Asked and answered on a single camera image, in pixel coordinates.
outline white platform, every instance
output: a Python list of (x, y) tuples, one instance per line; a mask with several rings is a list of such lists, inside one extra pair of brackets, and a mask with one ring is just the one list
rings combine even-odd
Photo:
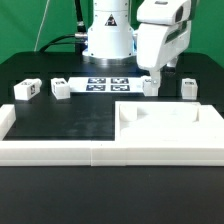
[(115, 113), (115, 141), (3, 140), (0, 165), (224, 166), (224, 120), (210, 105), (116, 102)]

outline green background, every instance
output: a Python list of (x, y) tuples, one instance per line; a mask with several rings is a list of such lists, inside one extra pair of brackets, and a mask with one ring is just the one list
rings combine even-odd
[[(143, 0), (132, 1), (132, 27)], [(0, 63), (17, 52), (33, 51), (47, 0), (0, 0)], [(92, 24), (92, 0), (82, 0), (84, 21)], [(224, 67), (223, 0), (201, 0), (193, 20), (188, 52), (204, 53)], [(50, 40), (76, 31), (74, 0), (51, 0), (38, 49)], [(51, 47), (51, 51), (74, 51), (72, 46)]]

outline black table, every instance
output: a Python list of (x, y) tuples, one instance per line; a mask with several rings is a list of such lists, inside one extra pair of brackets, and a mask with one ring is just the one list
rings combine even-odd
[[(194, 78), (201, 104), (224, 112), (224, 69), (202, 54), (181, 55), (176, 74), (163, 72), (159, 97), (143, 94), (74, 93), (57, 101), (51, 92), (52, 78), (140, 77), (148, 74), (136, 64), (103, 67), (83, 63), (75, 53), (18, 53), (0, 66), (0, 104), (13, 103), (16, 128), (5, 140), (114, 140), (115, 101), (183, 101), (181, 80)], [(27, 78), (40, 78), (41, 93), (30, 101), (16, 101), (13, 86)]]
[[(13, 103), (17, 113), (5, 141), (113, 140), (115, 101), (183, 101), (180, 85), (186, 77), (197, 80), (197, 101), (224, 115), (224, 69), (202, 54), (181, 55), (176, 74), (163, 74), (159, 97), (88, 93), (59, 102), (50, 90), (53, 77), (143, 74), (136, 65), (85, 64), (73, 53), (16, 54), (0, 66), (0, 105)], [(41, 78), (41, 93), (15, 101), (13, 86), (26, 78)], [(221, 224), (223, 201), (223, 167), (0, 168), (1, 224)]]

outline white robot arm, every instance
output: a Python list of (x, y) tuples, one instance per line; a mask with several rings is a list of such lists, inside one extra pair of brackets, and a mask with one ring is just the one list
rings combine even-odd
[(137, 64), (149, 71), (152, 87), (160, 87), (160, 69), (188, 47), (196, 4), (197, 0), (145, 0), (139, 7)]

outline small white block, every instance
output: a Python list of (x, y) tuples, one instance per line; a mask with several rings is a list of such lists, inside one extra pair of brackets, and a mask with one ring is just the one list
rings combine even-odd
[(144, 96), (158, 96), (158, 88), (152, 86), (151, 77), (142, 76), (142, 89)]
[(185, 100), (196, 100), (198, 85), (195, 79), (182, 79), (181, 93)]
[(63, 78), (51, 79), (51, 91), (57, 100), (70, 98), (70, 86)]
[(40, 79), (25, 79), (14, 86), (16, 100), (29, 100), (40, 92)]
[(14, 105), (3, 105), (0, 108), (0, 141), (4, 139), (16, 120)]

